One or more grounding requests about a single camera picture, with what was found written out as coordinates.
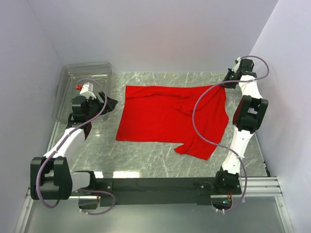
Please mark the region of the red t shirt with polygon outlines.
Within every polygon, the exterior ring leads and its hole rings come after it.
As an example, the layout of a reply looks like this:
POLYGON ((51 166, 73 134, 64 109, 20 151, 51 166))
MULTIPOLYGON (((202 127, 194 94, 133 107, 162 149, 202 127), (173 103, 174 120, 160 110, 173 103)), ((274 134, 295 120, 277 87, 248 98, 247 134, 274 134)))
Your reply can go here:
POLYGON ((229 117, 226 92, 209 86, 127 86, 117 141, 178 143, 178 154, 208 160, 229 117))

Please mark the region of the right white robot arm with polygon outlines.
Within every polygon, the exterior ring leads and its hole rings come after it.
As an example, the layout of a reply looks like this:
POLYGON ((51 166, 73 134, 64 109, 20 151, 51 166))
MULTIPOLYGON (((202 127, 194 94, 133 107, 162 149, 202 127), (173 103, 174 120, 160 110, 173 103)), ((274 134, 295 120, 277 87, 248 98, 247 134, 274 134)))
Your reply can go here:
POLYGON ((217 194, 240 194, 240 169, 242 160, 250 139, 257 131, 268 108, 268 100, 259 92, 257 80, 259 77, 253 71, 253 59, 261 58, 248 55, 239 57, 235 66, 230 68, 221 86, 228 89, 240 87, 242 98, 234 113, 232 124, 234 135, 227 157, 216 173, 213 188, 217 194))

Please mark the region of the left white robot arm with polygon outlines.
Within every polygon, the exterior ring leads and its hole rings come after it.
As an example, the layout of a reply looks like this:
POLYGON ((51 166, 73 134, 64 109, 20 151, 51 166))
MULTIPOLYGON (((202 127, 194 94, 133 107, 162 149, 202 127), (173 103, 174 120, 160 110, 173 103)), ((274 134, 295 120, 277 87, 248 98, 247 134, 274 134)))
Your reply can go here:
POLYGON ((30 193, 34 200, 67 200, 71 193, 81 190, 86 195, 96 192, 93 171, 70 172, 68 159, 87 139, 91 119, 112 112, 117 100, 99 92, 98 98, 77 96, 71 100, 72 112, 61 139, 42 157, 30 164, 30 193))

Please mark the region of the clear plastic bin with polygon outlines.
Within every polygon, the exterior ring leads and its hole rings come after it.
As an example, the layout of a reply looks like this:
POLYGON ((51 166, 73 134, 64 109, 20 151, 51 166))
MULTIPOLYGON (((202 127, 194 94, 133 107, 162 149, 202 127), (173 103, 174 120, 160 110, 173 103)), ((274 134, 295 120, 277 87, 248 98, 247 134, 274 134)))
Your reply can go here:
POLYGON ((60 74, 52 117, 55 121, 67 123, 72 112, 71 100, 79 95, 77 83, 85 78, 101 84, 108 96, 111 92, 112 65, 109 62, 76 63, 63 66, 60 74))

